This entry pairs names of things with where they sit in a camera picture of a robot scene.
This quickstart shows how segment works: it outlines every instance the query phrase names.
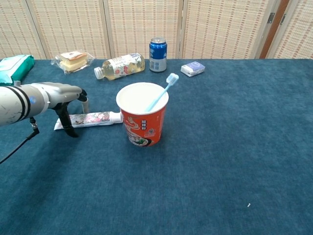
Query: green package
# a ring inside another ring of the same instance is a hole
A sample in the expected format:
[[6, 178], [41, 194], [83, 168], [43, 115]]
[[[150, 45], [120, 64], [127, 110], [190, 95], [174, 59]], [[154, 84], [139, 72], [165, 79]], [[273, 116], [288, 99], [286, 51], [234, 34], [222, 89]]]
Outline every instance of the green package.
[[33, 68], [32, 55], [17, 55], [0, 61], [0, 86], [13, 86], [14, 81], [22, 81]]

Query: black cable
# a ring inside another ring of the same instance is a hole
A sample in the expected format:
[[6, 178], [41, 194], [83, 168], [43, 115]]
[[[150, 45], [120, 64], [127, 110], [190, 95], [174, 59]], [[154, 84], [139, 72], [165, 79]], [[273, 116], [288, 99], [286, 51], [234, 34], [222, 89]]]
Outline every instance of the black cable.
[[27, 141], [31, 140], [35, 135], [39, 134], [39, 130], [36, 124], [36, 121], [33, 117], [30, 118], [30, 123], [33, 127], [34, 132], [31, 133], [29, 136], [26, 137], [25, 140], [22, 141], [22, 143], [20, 143], [11, 153], [9, 153], [8, 156], [6, 156], [5, 158], [3, 158], [0, 161], [0, 164], [2, 164], [4, 161], [6, 161], [9, 157], [11, 157], [16, 151], [19, 150], [19, 148], [21, 148]]

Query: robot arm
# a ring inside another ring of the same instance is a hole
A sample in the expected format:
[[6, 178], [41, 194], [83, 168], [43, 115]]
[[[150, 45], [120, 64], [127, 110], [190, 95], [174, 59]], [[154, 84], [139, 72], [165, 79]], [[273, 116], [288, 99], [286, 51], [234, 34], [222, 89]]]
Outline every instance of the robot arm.
[[88, 109], [87, 93], [77, 86], [62, 83], [32, 83], [0, 87], [0, 126], [34, 117], [47, 109], [53, 109], [71, 137], [78, 137], [67, 112], [68, 104], [78, 99]]

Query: woven screen panel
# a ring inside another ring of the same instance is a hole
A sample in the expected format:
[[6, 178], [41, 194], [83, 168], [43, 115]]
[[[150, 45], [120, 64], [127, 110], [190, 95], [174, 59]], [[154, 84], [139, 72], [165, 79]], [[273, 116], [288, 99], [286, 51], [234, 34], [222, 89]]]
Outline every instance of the woven screen panel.
[[108, 57], [99, 0], [31, 0], [31, 3], [50, 58], [80, 49], [99, 59]]
[[139, 52], [149, 58], [149, 43], [165, 38], [167, 58], [175, 58], [179, 0], [108, 0], [115, 56]]
[[22, 0], [0, 1], [0, 58], [31, 54], [45, 59], [45, 54]]
[[313, 1], [300, 0], [274, 58], [313, 59]]
[[249, 58], [268, 3], [269, 0], [188, 0], [182, 57]]

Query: door hinge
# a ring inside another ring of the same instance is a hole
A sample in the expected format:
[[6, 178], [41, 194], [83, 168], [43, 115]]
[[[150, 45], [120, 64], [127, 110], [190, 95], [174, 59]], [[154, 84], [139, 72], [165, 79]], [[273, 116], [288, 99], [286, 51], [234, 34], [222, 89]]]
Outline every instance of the door hinge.
[[273, 22], [274, 16], [275, 16], [275, 12], [271, 12], [268, 17], [268, 24]]
[[280, 25], [283, 24], [284, 20], [285, 20], [286, 14], [284, 14], [284, 16], [282, 17], [282, 21], [280, 22]]

